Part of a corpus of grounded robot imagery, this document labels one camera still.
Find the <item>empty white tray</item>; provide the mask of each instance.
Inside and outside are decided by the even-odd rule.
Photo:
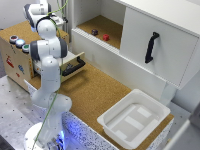
[[[97,120],[122,147],[136,149],[169,113],[166,106],[140,90],[133,90]]]

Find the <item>door handle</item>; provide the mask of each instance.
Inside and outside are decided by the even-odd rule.
[[[151,37],[150,41],[149,41],[149,45],[147,48],[147,53],[146,53],[146,57],[145,57],[145,63],[148,64],[149,62],[151,62],[153,60],[153,57],[151,56],[152,54],[152,50],[153,50],[153,46],[154,46],[154,40],[157,39],[160,35],[156,32],[153,32],[153,36]]]
[[[66,77],[70,74],[72,74],[73,72],[75,72],[76,70],[82,68],[83,66],[85,66],[85,62],[80,58],[80,56],[77,57],[77,62],[79,63],[78,65],[74,66],[73,68],[69,68],[69,69],[65,69],[62,73],[62,76]]]

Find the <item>white robotic arm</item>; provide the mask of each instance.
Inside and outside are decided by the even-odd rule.
[[[33,104],[46,108],[47,111],[50,109],[56,95],[55,92],[60,88],[61,84],[61,71],[56,58],[64,58],[67,56],[67,44],[63,39],[56,36],[55,24],[57,22],[56,20],[51,20],[53,16],[52,18],[51,16],[47,16],[49,12],[51,12],[51,6],[46,0],[40,0],[40,4],[27,4],[24,6],[25,17],[29,21],[32,29],[37,31],[43,39],[33,41],[30,44],[30,55],[32,59],[41,61],[41,88],[32,95],[31,99]],[[38,149],[44,150],[51,149],[49,143],[53,139],[57,139],[57,136],[63,130],[61,121],[62,113],[69,111],[71,106],[72,101],[69,97],[61,94],[57,95],[57,99],[38,137],[36,148],[38,147]]]

